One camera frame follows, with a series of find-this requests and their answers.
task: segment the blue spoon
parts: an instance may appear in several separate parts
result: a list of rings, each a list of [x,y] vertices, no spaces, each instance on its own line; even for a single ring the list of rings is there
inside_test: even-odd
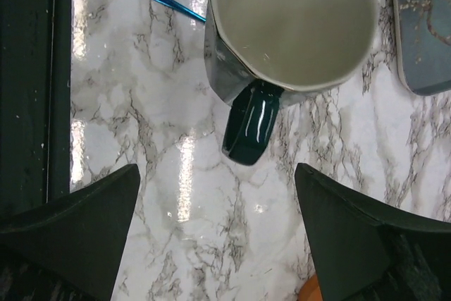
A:
[[[191,19],[198,20],[202,23],[205,23],[205,21],[206,21],[206,19],[204,17],[191,11],[189,8],[183,6],[182,4],[178,3],[175,0],[155,0],[155,1],[167,6],[169,8],[172,8],[173,10],[179,11],[180,13],[185,14],[187,17],[190,17]]]

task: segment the mug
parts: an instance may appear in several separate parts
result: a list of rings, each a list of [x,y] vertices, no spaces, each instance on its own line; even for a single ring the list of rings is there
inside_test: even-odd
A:
[[[278,110],[350,79],[376,28],[377,0],[209,0],[207,76],[231,106],[223,153],[255,164]]]

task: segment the dark green handle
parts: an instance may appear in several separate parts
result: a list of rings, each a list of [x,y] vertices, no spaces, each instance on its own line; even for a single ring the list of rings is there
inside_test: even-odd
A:
[[[223,153],[251,166],[268,146],[283,89],[263,80],[251,82],[232,103],[223,141]]]

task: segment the spoon handle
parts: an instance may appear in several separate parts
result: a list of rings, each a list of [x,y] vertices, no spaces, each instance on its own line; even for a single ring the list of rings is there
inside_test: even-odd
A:
[[[169,8],[172,8],[173,10],[179,11],[180,13],[185,14],[187,17],[190,17],[191,19],[198,20],[202,23],[205,23],[205,21],[206,21],[206,19],[204,17],[191,11],[189,8],[183,6],[182,4],[178,3],[175,0],[155,0],[155,1],[167,6]]]

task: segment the white marble table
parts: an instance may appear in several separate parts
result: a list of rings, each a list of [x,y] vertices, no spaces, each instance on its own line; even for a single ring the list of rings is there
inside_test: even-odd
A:
[[[205,14],[207,0],[178,1]],[[207,82],[201,24],[149,0],[73,0],[72,189],[127,163],[142,175],[114,300],[295,300],[314,272],[299,162],[450,220],[451,99],[401,86],[391,3],[364,68],[281,111],[246,168],[221,155],[229,108]]]

